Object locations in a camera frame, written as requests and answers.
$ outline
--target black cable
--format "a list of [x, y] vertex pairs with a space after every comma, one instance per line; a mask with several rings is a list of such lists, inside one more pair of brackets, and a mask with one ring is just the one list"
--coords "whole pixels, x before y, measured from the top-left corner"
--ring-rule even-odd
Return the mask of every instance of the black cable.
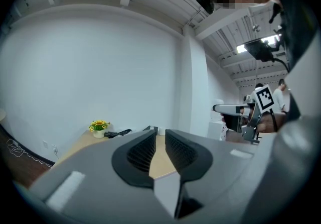
[[282, 64], [284, 65], [284, 67], [286, 68], [287, 73], [290, 72], [289, 69], [288, 69], [288, 67], [287, 67], [286, 64], [284, 63], [284, 61], [282, 61], [282, 60], [280, 60], [280, 59], [276, 59], [276, 58], [273, 58], [273, 60], [282, 63]]
[[277, 132], [276, 120], [275, 120], [274, 112], [273, 112], [273, 110], [272, 110], [272, 109], [270, 109], [270, 113], [271, 113], [271, 115], [272, 115], [274, 131], [275, 131], [275, 132]]

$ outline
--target white flower pot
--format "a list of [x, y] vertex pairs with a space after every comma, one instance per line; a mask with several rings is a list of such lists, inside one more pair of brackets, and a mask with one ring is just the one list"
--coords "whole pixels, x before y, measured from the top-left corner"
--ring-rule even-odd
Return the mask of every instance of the white flower pot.
[[94, 137], [95, 138], [103, 138], [105, 130], [94, 130]]

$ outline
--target white wall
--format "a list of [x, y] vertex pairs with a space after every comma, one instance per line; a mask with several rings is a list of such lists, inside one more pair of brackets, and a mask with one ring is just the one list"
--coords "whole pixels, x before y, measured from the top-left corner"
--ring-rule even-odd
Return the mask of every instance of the white wall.
[[210, 118], [205, 51], [191, 27], [183, 31], [179, 130], [205, 137]]
[[206, 57], [209, 83], [210, 107], [214, 99], [224, 101], [224, 104], [240, 102], [240, 91], [231, 78], [213, 60]]
[[17, 26], [0, 48], [0, 107], [6, 130], [55, 161], [104, 119], [114, 130], [176, 128], [181, 41], [141, 21], [68, 11]]
[[243, 98], [247, 95], [250, 95], [254, 91], [255, 86], [245, 86], [240, 88], [240, 99], [243, 102]]

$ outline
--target potted flower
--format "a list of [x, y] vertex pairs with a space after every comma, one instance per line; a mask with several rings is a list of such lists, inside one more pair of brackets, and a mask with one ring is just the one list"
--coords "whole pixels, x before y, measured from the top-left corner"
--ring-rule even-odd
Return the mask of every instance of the potted flower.
[[103, 138], [104, 137], [104, 131], [108, 126], [110, 125], [110, 122], [106, 122], [103, 120], [97, 120], [95, 122], [92, 122], [89, 126], [89, 130], [94, 133], [94, 137], [96, 138]]

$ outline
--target ceiling light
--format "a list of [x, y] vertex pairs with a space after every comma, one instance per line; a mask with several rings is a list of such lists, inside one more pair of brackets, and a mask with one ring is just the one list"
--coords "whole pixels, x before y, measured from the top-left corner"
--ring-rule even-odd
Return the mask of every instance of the ceiling light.
[[236, 50], [238, 53], [247, 52], [247, 50], [244, 48], [244, 45], [240, 45], [240, 46], [236, 47]]
[[268, 41], [269, 45], [274, 45], [275, 44], [275, 39], [277, 41], [280, 41], [279, 36], [275, 35], [275, 36], [271, 36], [271, 37], [262, 38], [262, 42]]
[[[275, 44], [275, 39], [277, 41], [280, 41], [280, 38], [279, 38], [278, 35], [262, 38], [261, 40], [262, 40], [262, 42], [268, 41], [269, 45], [274, 45]], [[236, 50], [237, 50], [238, 53], [247, 52], [247, 50], [244, 48], [244, 45], [240, 45], [240, 46], [236, 47]]]

